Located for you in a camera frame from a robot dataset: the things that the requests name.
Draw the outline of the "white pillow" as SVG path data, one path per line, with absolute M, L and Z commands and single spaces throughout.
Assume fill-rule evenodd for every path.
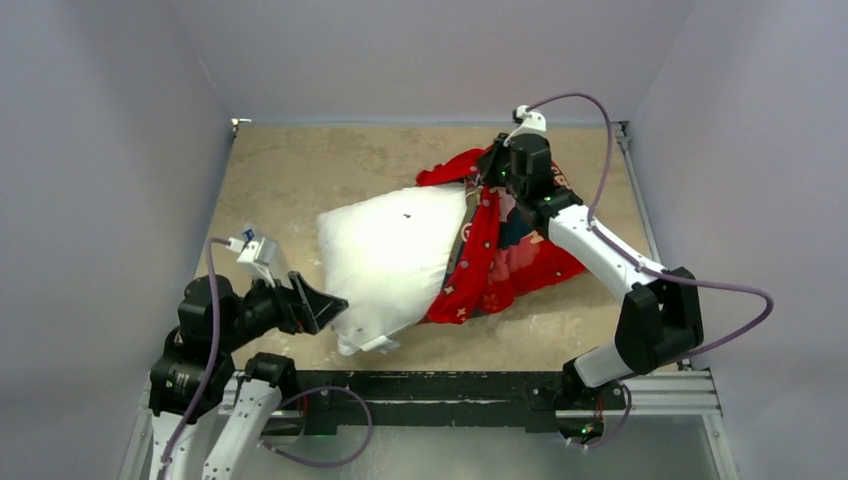
M 467 209 L 459 184 L 409 187 L 319 214 L 326 293 L 348 307 L 330 324 L 337 350 L 386 353 L 441 289 Z

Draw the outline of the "red printed pillowcase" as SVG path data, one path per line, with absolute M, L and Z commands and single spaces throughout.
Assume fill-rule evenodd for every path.
M 586 271 L 525 222 L 505 188 L 482 179 L 477 161 L 484 153 L 480 148 L 462 152 L 416 177 L 418 187 L 463 187 L 466 203 L 441 289 L 424 323 L 462 324 L 498 313 L 522 295 Z

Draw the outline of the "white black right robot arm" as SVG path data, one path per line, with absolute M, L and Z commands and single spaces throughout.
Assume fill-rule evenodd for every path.
M 557 407 L 584 407 L 601 388 L 631 375 L 648 374 L 704 340 L 699 295 L 683 267 L 667 271 L 623 243 L 570 188 L 554 180 L 549 141 L 524 133 L 499 134 L 478 168 L 484 180 L 504 188 L 522 219 L 573 256 L 620 304 L 612 340 L 566 362 L 547 399 Z

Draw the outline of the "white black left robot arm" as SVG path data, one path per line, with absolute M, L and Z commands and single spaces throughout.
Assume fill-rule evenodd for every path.
M 150 372 L 149 407 L 157 416 L 177 416 L 175 431 L 163 444 L 164 465 L 157 479 L 173 469 L 178 437 L 220 404 L 235 372 L 233 351 L 272 329 L 315 335 L 349 306 L 342 298 L 315 290 L 298 272 L 290 272 L 287 279 L 289 286 L 279 280 L 254 280 L 243 296 L 218 274 L 186 286 L 177 310 L 179 325 L 166 337 L 163 354 Z

